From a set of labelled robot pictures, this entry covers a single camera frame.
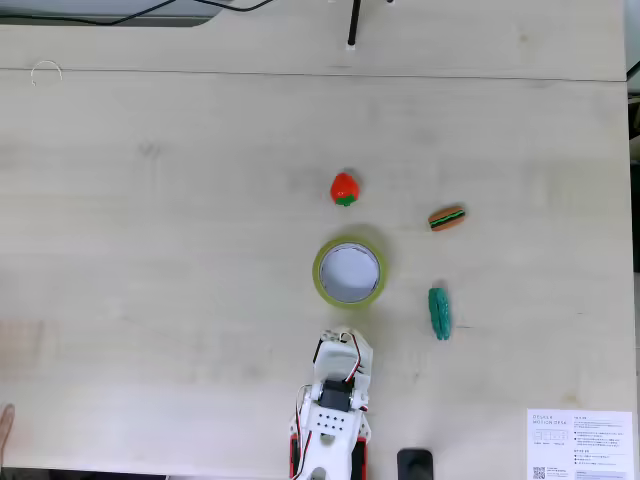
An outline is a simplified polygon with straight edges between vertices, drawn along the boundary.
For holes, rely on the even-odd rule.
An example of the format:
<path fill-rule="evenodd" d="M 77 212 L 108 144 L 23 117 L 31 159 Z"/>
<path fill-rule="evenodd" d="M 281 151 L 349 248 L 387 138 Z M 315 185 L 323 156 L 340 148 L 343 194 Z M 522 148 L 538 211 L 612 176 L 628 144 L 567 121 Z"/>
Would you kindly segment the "person's hand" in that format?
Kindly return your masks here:
<path fill-rule="evenodd" d="M 15 406 L 11 403 L 1 408 L 0 419 L 0 464 L 3 464 L 4 450 L 15 419 Z"/>

